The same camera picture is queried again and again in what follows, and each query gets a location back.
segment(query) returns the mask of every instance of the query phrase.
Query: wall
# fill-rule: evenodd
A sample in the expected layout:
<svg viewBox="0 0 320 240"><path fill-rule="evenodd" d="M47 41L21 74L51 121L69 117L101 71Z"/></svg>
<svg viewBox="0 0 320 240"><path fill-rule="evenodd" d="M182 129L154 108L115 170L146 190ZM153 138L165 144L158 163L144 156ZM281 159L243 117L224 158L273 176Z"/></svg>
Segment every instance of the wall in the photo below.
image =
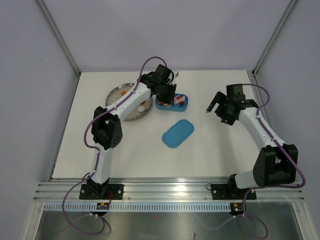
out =
<svg viewBox="0 0 320 240"><path fill-rule="evenodd" d="M32 0L0 4L0 233L22 236L48 179L77 78Z"/></svg>
<svg viewBox="0 0 320 240"><path fill-rule="evenodd" d="M45 2L88 72L139 70L151 56L179 70L252 69L289 0Z"/></svg>
<svg viewBox="0 0 320 240"><path fill-rule="evenodd" d="M272 52L258 73L271 94L267 107L272 126L299 150L298 165L306 175L303 192L320 229L319 93L320 1L299 1Z"/></svg>

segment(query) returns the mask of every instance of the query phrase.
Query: blue lid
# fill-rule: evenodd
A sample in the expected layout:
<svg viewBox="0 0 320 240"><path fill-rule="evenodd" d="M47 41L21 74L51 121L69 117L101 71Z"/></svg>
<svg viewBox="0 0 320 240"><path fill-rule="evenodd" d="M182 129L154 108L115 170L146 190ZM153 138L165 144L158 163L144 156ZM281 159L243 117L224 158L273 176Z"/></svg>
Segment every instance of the blue lid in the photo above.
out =
<svg viewBox="0 0 320 240"><path fill-rule="evenodd" d="M183 141L194 132L194 130L195 127L191 122L182 119L162 135L162 141L169 148L175 149L182 144Z"/></svg>

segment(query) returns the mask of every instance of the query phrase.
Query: black mounting plate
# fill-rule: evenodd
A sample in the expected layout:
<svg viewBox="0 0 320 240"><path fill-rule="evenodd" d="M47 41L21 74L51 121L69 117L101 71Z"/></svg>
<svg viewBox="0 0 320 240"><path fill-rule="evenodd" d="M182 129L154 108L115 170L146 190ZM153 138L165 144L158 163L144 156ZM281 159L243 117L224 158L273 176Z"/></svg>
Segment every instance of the black mounting plate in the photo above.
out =
<svg viewBox="0 0 320 240"><path fill-rule="evenodd" d="M243 200L248 188L237 189L236 192L231 193L227 184L211 184L211 194L213 200ZM246 197L247 200L256 200L256 191L250 192Z"/></svg>
<svg viewBox="0 0 320 240"><path fill-rule="evenodd" d="M108 192L112 192L112 200L122 200L124 194L123 184L109 183L107 187L107 193L104 197L97 197L95 192L87 185L82 184L79 199L81 200L109 200Z"/></svg>

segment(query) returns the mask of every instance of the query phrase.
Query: white round object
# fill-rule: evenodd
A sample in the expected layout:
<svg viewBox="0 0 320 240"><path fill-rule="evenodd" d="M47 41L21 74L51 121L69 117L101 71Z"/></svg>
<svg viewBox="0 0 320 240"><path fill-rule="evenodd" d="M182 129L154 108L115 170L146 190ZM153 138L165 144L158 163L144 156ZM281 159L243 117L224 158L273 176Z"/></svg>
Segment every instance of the white round object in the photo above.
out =
<svg viewBox="0 0 320 240"><path fill-rule="evenodd" d="M142 105L138 106L137 108L139 113L142 113L145 109L146 109L145 106L142 106Z"/></svg>

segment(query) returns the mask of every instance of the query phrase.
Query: white table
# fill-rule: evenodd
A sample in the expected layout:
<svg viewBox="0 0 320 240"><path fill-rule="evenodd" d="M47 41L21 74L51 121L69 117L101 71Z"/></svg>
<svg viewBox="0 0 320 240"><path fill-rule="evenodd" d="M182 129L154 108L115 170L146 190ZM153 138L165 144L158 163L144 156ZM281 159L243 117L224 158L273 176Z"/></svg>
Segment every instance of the white table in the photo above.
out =
<svg viewBox="0 0 320 240"><path fill-rule="evenodd" d="M76 90L57 162L54 179L82 178L94 163L94 150L83 143L84 130L98 106L105 107L115 87L133 83L138 72L84 72ZM185 112L152 109L142 118L122 123L123 139L113 152L112 178L225 177L252 170L258 149L247 130L233 126L206 108L217 91L226 85L249 83L245 70L179 71L176 93L188 96ZM254 99L251 87L244 87L247 99ZM181 119L194 125L194 132L179 147L171 149L162 135ZM88 142L94 144L92 135Z"/></svg>

